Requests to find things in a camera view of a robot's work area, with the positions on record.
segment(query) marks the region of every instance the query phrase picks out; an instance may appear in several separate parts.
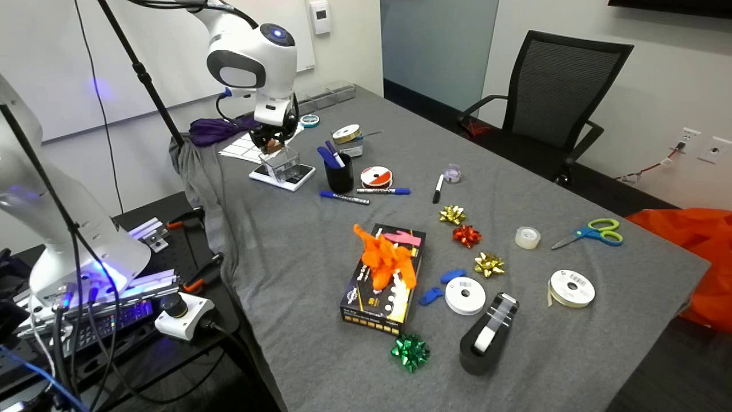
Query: pen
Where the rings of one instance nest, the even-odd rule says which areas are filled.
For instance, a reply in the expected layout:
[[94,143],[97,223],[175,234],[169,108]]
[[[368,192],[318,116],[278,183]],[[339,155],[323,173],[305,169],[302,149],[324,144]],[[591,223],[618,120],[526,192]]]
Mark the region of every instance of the pen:
[[334,161],[339,162],[339,168],[344,168],[335,144],[332,141],[324,141],[324,147],[334,153]]
[[434,186],[434,192],[431,192],[431,205],[436,205],[436,202],[439,202],[442,181],[444,181],[444,175],[439,175],[439,178],[436,178],[436,186]]
[[326,147],[318,147],[318,153],[319,153],[323,162],[326,166],[326,169],[340,169],[335,155]]
[[323,198],[323,200],[339,200],[339,202],[361,205],[361,206],[368,206],[368,205],[371,205],[371,202],[364,200],[364,198],[343,198],[343,194],[335,194],[335,192],[329,192],[329,190],[323,190],[319,198]]
[[356,187],[359,194],[409,194],[409,187]]

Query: paper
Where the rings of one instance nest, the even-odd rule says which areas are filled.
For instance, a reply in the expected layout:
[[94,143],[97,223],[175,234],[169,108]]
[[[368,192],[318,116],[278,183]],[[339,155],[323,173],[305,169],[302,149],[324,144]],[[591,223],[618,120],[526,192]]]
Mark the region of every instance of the paper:
[[[286,144],[291,144],[299,132],[302,132],[302,124],[297,124],[293,138],[291,138]],[[240,138],[233,141],[229,147],[223,147],[223,149],[218,151],[218,155],[247,161],[247,162],[253,162],[253,166],[260,162],[260,161],[257,161],[257,147],[251,143],[251,136],[248,136],[248,132],[240,136]]]

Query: gray tablecloth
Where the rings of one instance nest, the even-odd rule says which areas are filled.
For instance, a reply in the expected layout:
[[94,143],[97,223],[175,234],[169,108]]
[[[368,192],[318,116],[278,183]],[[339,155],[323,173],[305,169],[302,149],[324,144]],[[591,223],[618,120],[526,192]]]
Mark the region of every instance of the gray tablecloth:
[[[618,216],[621,247],[583,241],[548,252],[554,241],[612,214],[364,90],[318,115],[323,124],[293,143],[299,161],[318,168],[297,192],[248,181],[251,166],[217,155],[221,147],[185,147],[177,159],[288,411],[604,411],[706,268]],[[371,198],[368,208],[318,198],[324,173],[316,144],[344,124],[376,132],[366,138],[355,175],[385,166],[412,198]],[[447,166],[463,181],[446,183],[434,206],[429,198]],[[451,226],[436,217],[446,205],[463,206],[467,223],[483,231],[475,249],[451,241]],[[520,302],[488,375],[462,372],[456,343],[475,319],[459,319],[444,302],[414,304],[406,330],[431,348],[415,374],[390,359],[393,336],[340,321],[339,302],[361,252],[355,223],[427,234],[417,290],[451,268],[471,268],[483,249],[504,260],[508,274],[474,274],[488,298],[508,290]],[[535,226],[543,237],[539,249],[519,249],[516,226]],[[547,280],[560,268],[595,284],[589,309],[547,306]]]

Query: scissors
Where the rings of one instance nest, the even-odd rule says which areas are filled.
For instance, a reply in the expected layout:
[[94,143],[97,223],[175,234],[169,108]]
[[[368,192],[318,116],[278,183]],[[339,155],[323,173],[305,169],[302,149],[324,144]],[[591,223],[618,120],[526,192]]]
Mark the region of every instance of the scissors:
[[621,234],[618,231],[618,226],[619,226],[619,223],[611,221],[611,217],[589,221],[587,226],[580,226],[574,231],[574,238],[560,241],[551,249],[560,249],[560,247],[576,244],[580,238],[595,238],[604,245],[619,247]]

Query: electrical outlet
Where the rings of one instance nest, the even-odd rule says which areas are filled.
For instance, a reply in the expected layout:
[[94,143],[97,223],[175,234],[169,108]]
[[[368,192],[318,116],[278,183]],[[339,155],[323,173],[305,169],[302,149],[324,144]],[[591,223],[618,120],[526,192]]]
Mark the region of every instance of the electrical outlet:
[[684,151],[685,151],[685,153],[694,153],[694,151],[697,151],[700,141],[702,141],[702,130],[694,130],[694,128],[682,128],[682,138],[679,138],[679,143],[684,144]]
[[713,136],[700,147],[697,159],[708,166],[717,166],[723,159],[732,155],[732,141]]

